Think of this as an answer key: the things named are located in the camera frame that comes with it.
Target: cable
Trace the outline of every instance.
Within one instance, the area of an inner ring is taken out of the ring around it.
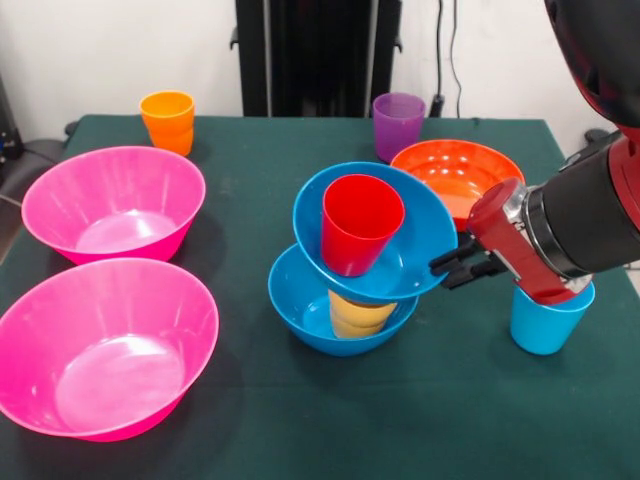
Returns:
[[[451,32],[451,43],[449,44],[449,61],[451,62],[451,71],[453,72],[453,78],[458,85],[458,100],[456,101],[456,115],[460,118],[460,97],[462,96],[462,84],[456,73],[456,67],[453,62],[453,46],[456,41],[456,32],[458,31],[458,0],[453,0],[453,32]]]
[[[440,27],[442,26],[442,11],[443,8],[443,0],[439,1],[438,6],[438,21],[436,23],[436,62],[438,69],[438,92],[437,95],[440,96],[442,94],[442,59],[440,58]]]

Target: pink bowl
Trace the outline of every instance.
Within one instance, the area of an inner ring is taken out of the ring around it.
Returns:
[[[0,318],[0,410],[47,435],[124,440],[176,407],[217,338],[215,300],[185,270],[141,258],[75,267]]]
[[[169,260],[205,196],[186,158],[151,147],[78,155],[36,180],[22,219],[31,234],[80,265],[114,257]]]

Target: red cup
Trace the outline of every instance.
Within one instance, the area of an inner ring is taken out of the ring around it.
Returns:
[[[322,199],[322,259],[338,275],[363,275],[403,221],[404,203],[391,185],[370,175],[340,177]]]

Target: bowl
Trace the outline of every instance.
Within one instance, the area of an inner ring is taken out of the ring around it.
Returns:
[[[175,265],[117,258],[66,270],[0,319],[0,410],[47,435],[139,435],[178,405],[217,337],[211,293]]]
[[[152,147],[113,147],[70,158],[27,191],[27,230],[72,262],[169,260],[205,196],[186,158]]]
[[[358,277],[344,277],[322,260],[322,198],[331,182],[354,173],[371,175],[391,185],[402,197],[405,218],[371,269]],[[431,290],[445,275],[432,275],[429,262],[458,244],[449,212],[429,187],[401,170],[369,162],[342,163],[314,175],[296,198],[293,230],[302,252],[327,288],[362,303],[393,303]]]
[[[506,155],[464,140],[429,140],[398,153],[391,166],[404,170],[431,187],[463,232],[471,207],[495,184],[510,177],[524,183],[524,175]]]
[[[361,338],[338,338],[331,327],[329,292],[299,245],[289,247],[269,274],[269,296],[285,325],[303,343],[336,357],[359,355],[379,347],[395,335],[418,305],[418,298],[402,300],[378,333]]]

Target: green tablecloth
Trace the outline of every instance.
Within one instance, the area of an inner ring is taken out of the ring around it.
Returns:
[[[219,304],[209,366],[163,424],[126,442],[0,419],[0,478],[640,478],[639,303],[621,270],[598,277],[593,307],[552,357],[511,341],[508,275],[436,289],[378,350],[327,357],[281,323],[267,274],[294,241],[302,184],[375,159],[370,121],[198,118],[196,137],[208,194],[173,261]],[[529,183],[562,160],[541,121],[428,120],[423,137],[495,147]],[[148,144],[140,118],[88,116],[67,155],[120,144]],[[23,232],[0,267],[0,312],[70,266]]]

